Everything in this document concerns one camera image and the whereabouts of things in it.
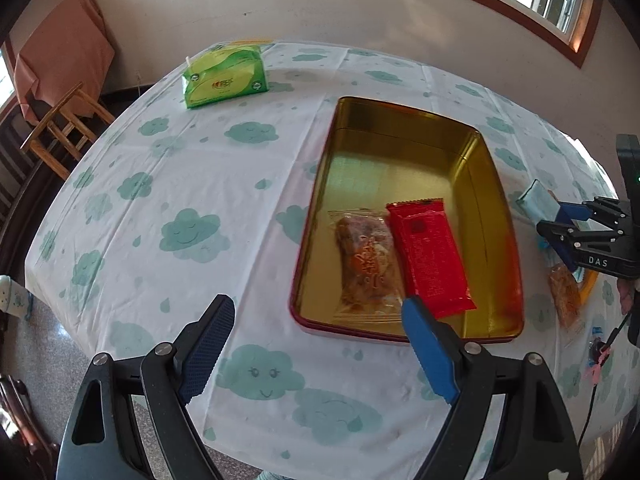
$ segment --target white wall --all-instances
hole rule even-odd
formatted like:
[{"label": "white wall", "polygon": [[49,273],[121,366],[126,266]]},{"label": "white wall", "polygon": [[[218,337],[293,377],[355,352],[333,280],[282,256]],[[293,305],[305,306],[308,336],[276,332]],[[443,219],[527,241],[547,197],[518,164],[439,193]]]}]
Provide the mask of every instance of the white wall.
[{"label": "white wall", "polygon": [[[18,51],[60,0],[32,0]],[[154,82],[212,43],[316,40],[383,50],[485,85],[580,139],[619,192],[616,133],[639,133],[640,50],[605,2],[581,70],[528,30],[469,0],[97,0],[116,59],[106,89]]]}]

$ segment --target green tissue package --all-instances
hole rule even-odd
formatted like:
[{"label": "green tissue package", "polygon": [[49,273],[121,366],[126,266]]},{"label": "green tissue package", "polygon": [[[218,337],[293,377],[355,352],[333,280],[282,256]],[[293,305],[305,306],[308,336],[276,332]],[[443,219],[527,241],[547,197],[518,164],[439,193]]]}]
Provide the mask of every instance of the green tissue package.
[{"label": "green tissue package", "polygon": [[190,60],[182,73],[187,108],[266,92],[260,47],[252,44],[224,45]]}]

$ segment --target black cable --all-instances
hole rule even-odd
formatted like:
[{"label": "black cable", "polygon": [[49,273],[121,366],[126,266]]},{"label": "black cable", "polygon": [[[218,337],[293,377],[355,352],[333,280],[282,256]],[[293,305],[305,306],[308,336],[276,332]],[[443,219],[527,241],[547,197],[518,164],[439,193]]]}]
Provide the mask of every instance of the black cable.
[{"label": "black cable", "polygon": [[[620,331],[622,330],[623,326],[626,324],[626,322],[629,320],[629,317],[631,317],[631,311],[629,311],[626,316],[625,319],[622,320],[622,323],[620,323],[620,325],[618,325],[616,328],[614,328],[611,333],[609,334],[609,337],[607,338],[607,342],[604,343],[604,345],[602,346],[602,348],[600,349],[600,352],[604,352],[607,348],[609,348],[611,345],[613,345],[613,342],[615,341],[615,339],[618,337],[618,334],[620,333]],[[587,420],[584,421],[584,427],[582,428],[582,433],[580,434],[580,438],[578,439],[578,448],[580,448],[580,444],[582,444],[582,439],[584,438],[584,434],[587,431],[587,426],[589,425],[589,420],[591,418],[591,412],[593,411],[593,401],[596,398],[596,388],[598,387],[598,384],[594,384],[593,385],[593,390],[591,391],[591,400],[589,401],[589,412],[587,413]]]}]

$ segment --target red wrapper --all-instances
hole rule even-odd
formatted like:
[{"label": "red wrapper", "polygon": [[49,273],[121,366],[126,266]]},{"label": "red wrapper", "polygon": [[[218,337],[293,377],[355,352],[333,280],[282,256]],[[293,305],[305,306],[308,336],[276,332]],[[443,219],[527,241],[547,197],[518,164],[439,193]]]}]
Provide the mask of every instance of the red wrapper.
[{"label": "red wrapper", "polygon": [[420,296],[436,318],[475,309],[442,200],[393,203],[386,208],[407,294]]}]

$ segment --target floor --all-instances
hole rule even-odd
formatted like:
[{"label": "floor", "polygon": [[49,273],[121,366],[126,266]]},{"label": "floor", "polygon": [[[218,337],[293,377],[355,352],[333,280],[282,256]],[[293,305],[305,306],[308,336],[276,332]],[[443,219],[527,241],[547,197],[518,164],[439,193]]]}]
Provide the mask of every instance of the floor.
[{"label": "floor", "polygon": [[[114,115],[118,115],[129,104],[130,102],[116,102],[110,103],[108,107]],[[50,189],[47,189],[42,202],[33,211],[25,240],[33,239],[40,221],[61,186],[61,180],[54,181]],[[13,276],[19,282],[24,282],[24,258],[29,245],[30,242],[18,248],[18,266]],[[10,318],[0,351],[0,371],[24,381],[30,391],[36,416],[54,442],[62,440],[66,420],[88,364],[89,358],[79,350],[45,304],[39,301],[35,303],[33,315],[28,322]],[[135,410],[154,476],[158,480],[171,480],[146,407],[135,403]],[[588,480],[597,480],[604,472],[606,462],[614,455],[624,429],[621,423],[619,427],[582,446],[580,455]],[[260,470],[212,449],[208,451],[225,479],[250,480],[260,473]]]}]

